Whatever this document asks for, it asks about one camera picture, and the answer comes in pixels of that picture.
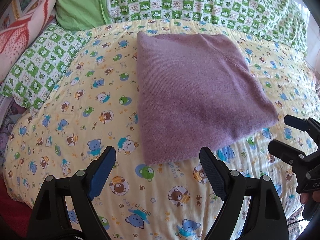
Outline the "right hand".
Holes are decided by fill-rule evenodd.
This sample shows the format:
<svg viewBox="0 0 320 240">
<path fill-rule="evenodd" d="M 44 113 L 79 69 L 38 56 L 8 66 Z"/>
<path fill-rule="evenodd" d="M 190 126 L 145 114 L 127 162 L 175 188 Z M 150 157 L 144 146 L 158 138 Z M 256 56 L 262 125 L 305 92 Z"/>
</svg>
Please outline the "right hand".
<svg viewBox="0 0 320 240">
<path fill-rule="evenodd" d="M 303 193 L 300 195 L 300 203 L 307 204 L 311 199 L 316 202 L 320 202 L 320 191 Z"/>
</svg>

